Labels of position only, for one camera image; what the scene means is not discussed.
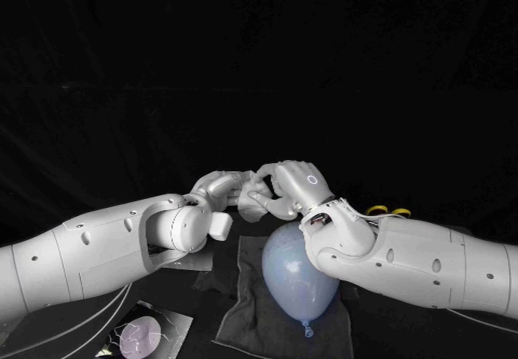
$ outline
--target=blue balloon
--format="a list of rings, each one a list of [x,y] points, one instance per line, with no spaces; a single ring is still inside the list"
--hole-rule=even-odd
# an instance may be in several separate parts
[[[307,337],[312,337],[311,321],[320,318],[327,310],[341,280],[314,267],[298,222],[281,226],[268,239],[263,276],[278,304],[289,316],[305,325]]]

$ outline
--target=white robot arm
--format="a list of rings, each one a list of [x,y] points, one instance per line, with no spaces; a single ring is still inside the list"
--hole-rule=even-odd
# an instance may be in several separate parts
[[[284,219],[302,212],[307,252],[324,273],[421,307],[481,310],[518,319],[517,246],[398,215],[364,216],[347,200],[330,200],[312,164],[279,162],[259,174],[260,179],[272,175],[285,197],[249,195]]]
[[[96,297],[226,241],[224,210],[247,172],[217,171],[185,195],[165,194],[73,218],[38,237],[0,248],[0,330],[50,305]],[[159,248],[154,253],[151,247]]]

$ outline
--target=yellow component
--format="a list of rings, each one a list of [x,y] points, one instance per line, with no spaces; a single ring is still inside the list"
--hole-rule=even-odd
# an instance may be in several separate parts
[[[395,215],[403,215],[406,218],[412,216],[412,212],[406,208],[399,208],[392,211]]]
[[[386,206],[373,206],[367,211],[366,214],[370,215],[374,211],[380,211],[385,213],[379,213],[379,215],[383,215],[386,213],[389,213],[389,208]]]

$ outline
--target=gray cloth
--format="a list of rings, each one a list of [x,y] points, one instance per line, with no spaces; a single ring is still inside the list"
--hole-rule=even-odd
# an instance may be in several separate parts
[[[281,308],[263,278],[268,237],[240,237],[239,302],[229,311],[213,342],[260,358],[353,358],[350,313],[337,296],[324,315],[311,322],[315,335]]]

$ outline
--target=black fabric backdrop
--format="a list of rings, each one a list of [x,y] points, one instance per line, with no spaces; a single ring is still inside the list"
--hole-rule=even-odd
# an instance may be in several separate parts
[[[286,159],[359,210],[516,244],[516,18],[487,0],[5,4],[2,245]]]

